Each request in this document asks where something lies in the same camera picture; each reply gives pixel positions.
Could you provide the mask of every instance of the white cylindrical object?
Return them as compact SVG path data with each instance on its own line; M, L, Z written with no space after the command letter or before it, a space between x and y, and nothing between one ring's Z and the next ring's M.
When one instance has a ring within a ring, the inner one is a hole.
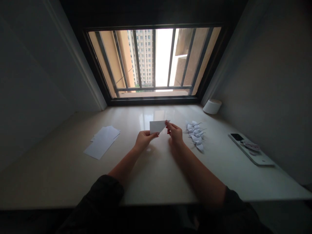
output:
M209 99L206 105L203 108L203 111L207 114L216 114L220 109L222 102L216 99Z

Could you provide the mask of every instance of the woman's right hand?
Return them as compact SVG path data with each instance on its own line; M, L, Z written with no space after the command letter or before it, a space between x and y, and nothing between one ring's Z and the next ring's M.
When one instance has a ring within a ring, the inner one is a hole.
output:
M184 144L183 138L182 138L182 129L179 128L177 125L168 122L166 120L165 122L166 128L167 128L167 134L170 135L171 139L171 144L173 146L181 146Z

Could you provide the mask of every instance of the white desk surface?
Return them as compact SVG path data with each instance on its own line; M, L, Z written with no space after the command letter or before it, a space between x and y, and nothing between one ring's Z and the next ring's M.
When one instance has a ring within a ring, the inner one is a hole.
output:
M169 119L181 128L185 121L202 122L206 141L200 153L187 134L184 142L201 162L244 201L311 199L279 167L258 167L228 137L233 127L200 105L108 107L102 112L74 114L16 162L0 172L0 209L44 209L76 206L96 179L108 173L133 147L150 121ZM101 160L83 151L103 126L121 134ZM168 149L166 130L152 140L129 178L124 205L192 203L197 199Z

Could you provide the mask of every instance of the high-rise building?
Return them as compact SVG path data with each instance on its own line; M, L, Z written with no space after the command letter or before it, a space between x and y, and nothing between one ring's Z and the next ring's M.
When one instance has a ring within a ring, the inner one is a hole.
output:
M128 30L128 41L130 46L133 79L135 85L139 84L138 73L141 75L142 86L148 87L153 85L153 30L143 29L136 30L136 45L139 66L135 52L135 41L133 31Z

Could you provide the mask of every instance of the person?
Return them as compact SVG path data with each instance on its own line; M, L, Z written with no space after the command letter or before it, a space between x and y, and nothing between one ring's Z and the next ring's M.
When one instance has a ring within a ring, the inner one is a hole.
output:
M197 214L198 218L195 219L197 230L180 228L175 232L179 230L183 233L272 233L260 222L253 208L209 171L186 146L182 139L181 128L168 121L166 128L170 135L171 154L202 204L201 211ZM121 223L125 219L119 218L122 212L119 202L124 194L123 188L140 154L150 141L158 136L159 133L150 134L150 131L139 132L134 147L107 175L101 176L93 184L57 233L130 231L129 225L124 226ZM132 215L131 212L127 215L130 220L128 223L134 220L131 219ZM146 212L143 216L145 218L133 221L139 223L134 228L146 227L145 220L150 216ZM156 231L157 225L159 224L153 224L151 229Z

